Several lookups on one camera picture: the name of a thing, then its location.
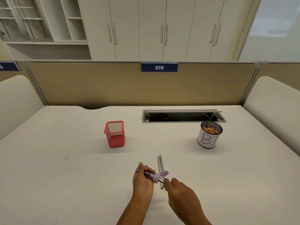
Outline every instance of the left hand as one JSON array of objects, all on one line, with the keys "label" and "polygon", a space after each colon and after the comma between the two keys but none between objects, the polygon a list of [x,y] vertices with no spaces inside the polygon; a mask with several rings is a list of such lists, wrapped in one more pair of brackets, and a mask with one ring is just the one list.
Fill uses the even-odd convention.
[{"label": "left hand", "polygon": [[154,189],[154,182],[144,176],[144,171],[153,171],[151,167],[144,166],[142,162],[139,163],[138,173],[133,176],[133,195],[132,202],[137,202],[139,205],[149,207]]}]

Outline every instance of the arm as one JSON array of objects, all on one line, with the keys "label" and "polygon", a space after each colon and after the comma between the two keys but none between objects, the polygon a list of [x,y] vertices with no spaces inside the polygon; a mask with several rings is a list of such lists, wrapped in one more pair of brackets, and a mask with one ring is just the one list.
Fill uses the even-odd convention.
[{"label": "arm", "polygon": [[165,178],[169,205],[185,225],[212,225],[205,217],[195,192],[177,179]]},{"label": "arm", "polygon": [[144,171],[152,168],[139,163],[139,172],[133,176],[132,198],[122,213],[117,225],[142,225],[150,205],[154,183],[145,178]]}]

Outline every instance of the purple pencil sharpener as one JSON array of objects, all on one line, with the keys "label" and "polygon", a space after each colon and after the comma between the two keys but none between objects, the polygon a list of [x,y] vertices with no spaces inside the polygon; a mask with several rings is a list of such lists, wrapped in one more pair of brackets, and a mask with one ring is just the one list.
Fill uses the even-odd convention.
[{"label": "purple pencil sharpener", "polygon": [[163,180],[160,179],[160,177],[165,177],[168,174],[169,174],[169,172],[167,170],[163,170],[160,173],[155,173],[155,172],[152,172],[152,171],[144,171],[144,176],[146,178],[150,179],[154,183],[158,183],[159,181],[164,183]]}]

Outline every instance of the white cabinet door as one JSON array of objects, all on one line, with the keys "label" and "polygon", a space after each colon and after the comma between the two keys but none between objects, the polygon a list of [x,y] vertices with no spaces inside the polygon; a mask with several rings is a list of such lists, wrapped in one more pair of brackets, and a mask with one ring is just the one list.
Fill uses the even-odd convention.
[{"label": "white cabinet door", "polygon": [[185,61],[195,0],[167,0],[163,60]]},{"label": "white cabinet door", "polygon": [[231,61],[253,0],[225,0],[209,61]]},{"label": "white cabinet door", "polygon": [[187,61],[208,61],[224,0],[196,0]]},{"label": "white cabinet door", "polygon": [[109,2],[117,60],[139,61],[138,0]]},{"label": "white cabinet door", "polygon": [[139,0],[140,60],[163,60],[167,0]]},{"label": "white cabinet door", "polygon": [[79,0],[79,4],[92,60],[116,60],[108,0]]}]

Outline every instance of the blue label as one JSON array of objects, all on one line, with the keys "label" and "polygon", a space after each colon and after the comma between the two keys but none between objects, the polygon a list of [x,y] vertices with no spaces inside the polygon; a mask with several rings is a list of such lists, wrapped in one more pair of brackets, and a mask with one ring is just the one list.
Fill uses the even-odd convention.
[{"label": "blue label", "polygon": [[142,62],[142,72],[177,72],[177,62]]},{"label": "blue label", "polygon": [[3,61],[0,62],[0,71],[20,71],[20,69],[14,61]]}]

